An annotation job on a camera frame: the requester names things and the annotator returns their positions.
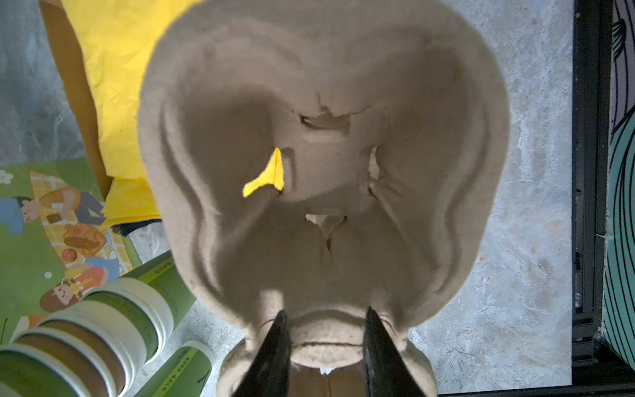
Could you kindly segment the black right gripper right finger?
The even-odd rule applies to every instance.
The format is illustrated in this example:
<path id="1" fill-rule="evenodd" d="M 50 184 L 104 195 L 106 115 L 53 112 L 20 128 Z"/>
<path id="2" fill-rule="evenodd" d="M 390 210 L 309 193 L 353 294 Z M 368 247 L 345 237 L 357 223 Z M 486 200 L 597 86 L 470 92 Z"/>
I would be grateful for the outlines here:
<path id="1" fill-rule="evenodd" d="M 368 308 L 365 316 L 363 362 L 367 396 L 425 396 L 372 307 Z"/>

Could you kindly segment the white green paper bag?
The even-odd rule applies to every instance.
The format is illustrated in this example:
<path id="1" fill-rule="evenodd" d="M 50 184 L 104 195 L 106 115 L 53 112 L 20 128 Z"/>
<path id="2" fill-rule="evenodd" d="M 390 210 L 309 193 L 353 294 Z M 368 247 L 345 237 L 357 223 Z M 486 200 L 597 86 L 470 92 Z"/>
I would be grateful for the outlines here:
<path id="1" fill-rule="evenodd" d="M 84 159 L 1 168 L 1 342 L 140 266 Z"/>

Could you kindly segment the green paper cup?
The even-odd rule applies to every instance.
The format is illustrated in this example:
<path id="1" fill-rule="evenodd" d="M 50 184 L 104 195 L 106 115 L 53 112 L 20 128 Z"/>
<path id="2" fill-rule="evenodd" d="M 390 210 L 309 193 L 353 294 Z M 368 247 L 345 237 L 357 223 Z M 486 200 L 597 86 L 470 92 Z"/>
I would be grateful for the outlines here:
<path id="1" fill-rule="evenodd" d="M 214 355 L 199 341 L 184 343 L 136 393 L 137 397 L 199 397 L 212 375 Z"/>

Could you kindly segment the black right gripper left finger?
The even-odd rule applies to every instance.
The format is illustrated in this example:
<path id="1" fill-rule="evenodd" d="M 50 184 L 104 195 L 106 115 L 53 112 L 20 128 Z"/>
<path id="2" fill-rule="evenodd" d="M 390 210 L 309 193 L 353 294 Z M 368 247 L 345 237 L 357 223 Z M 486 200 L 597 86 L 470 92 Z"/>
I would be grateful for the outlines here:
<path id="1" fill-rule="evenodd" d="M 281 310 L 233 396 L 287 397 L 290 357 L 289 320 L 286 312 Z"/>

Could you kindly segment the brown pulp cup carrier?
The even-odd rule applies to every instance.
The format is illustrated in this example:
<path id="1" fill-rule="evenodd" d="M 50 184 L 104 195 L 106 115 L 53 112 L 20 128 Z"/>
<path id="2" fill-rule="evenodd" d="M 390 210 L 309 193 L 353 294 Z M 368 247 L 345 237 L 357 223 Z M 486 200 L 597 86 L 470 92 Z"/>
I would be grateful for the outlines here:
<path id="1" fill-rule="evenodd" d="M 142 160 L 178 272 L 241 329 L 233 395 L 284 310 L 294 395 L 365 394 L 372 307 L 426 396 L 408 340 L 459 292 L 509 140 L 504 77 L 437 1 L 205 1 L 145 72 Z"/>

